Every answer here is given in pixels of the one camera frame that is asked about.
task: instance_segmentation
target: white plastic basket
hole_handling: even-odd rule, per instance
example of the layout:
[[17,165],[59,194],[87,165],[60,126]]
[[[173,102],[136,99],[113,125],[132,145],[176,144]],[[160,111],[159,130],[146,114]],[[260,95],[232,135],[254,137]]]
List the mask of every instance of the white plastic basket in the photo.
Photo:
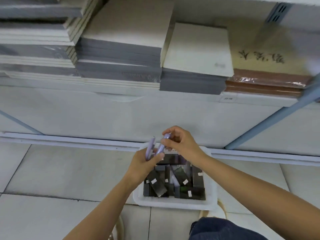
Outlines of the white plastic basket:
[[[146,148],[148,143],[144,143],[140,150]],[[200,147],[207,155],[211,156],[211,152],[208,148]],[[133,191],[133,200],[139,206],[151,206],[151,207],[163,207],[163,208],[177,208],[177,209],[188,209],[188,210],[214,210],[217,207],[218,196],[217,196],[217,183],[213,181],[208,175],[203,173],[203,182],[205,188],[205,200],[189,200],[189,199],[178,199],[173,196],[169,198],[158,198],[158,197],[144,197],[143,196],[143,184],[142,182]]]

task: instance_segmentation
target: purple pen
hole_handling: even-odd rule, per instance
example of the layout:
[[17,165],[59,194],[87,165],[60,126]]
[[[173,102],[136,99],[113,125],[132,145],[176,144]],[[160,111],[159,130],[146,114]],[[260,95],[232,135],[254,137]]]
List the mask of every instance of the purple pen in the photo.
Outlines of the purple pen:
[[[163,139],[170,139],[171,133],[167,133],[164,135]],[[163,152],[165,150],[165,145],[160,144],[157,152],[155,153],[158,155],[159,153]]]
[[151,159],[151,155],[152,155],[153,149],[155,147],[155,145],[154,145],[155,140],[156,140],[156,138],[152,137],[151,140],[149,141],[148,147],[146,149],[146,161],[149,161]]

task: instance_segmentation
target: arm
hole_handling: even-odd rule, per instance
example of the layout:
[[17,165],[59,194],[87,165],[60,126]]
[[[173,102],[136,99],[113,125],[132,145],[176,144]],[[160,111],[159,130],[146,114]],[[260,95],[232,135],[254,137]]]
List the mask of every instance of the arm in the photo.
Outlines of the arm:
[[285,239],[320,239],[320,210],[301,198],[206,155],[190,132],[171,127],[162,144],[178,151]]
[[164,153],[160,153],[150,161],[146,161],[145,155],[146,149],[135,153],[122,180],[63,240],[104,240],[109,238],[130,193],[144,181],[155,164],[164,157]]

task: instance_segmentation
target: tiled floor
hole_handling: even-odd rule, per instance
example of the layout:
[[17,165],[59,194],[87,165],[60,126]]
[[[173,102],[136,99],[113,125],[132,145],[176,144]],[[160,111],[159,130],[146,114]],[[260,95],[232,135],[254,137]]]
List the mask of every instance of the tiled floor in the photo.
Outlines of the tiled floor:
[[[0,143],[0,239],[61,240],[117,184],[132,156],[121,151]],[[320,207],[320,167],[223,162]],[[218,197],[235,224],[270,240],[282,239],[222,188]],[[197,210],[129,204],[121,213],[126,240],[186,240],[199,216]]]

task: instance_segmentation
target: left hand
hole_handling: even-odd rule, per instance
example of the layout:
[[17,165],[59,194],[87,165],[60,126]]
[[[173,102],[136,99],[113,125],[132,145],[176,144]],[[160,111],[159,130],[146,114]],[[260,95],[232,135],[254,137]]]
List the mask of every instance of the left hand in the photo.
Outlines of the left hand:
[[147,149],[145,148],[134,154],[131,164],[124,176],[129,179],[134,189],[145,180],[148,174],[154,169],[154,166],[165,156],[162,152],[151,158],[149,161],[146,161],[146,151]]

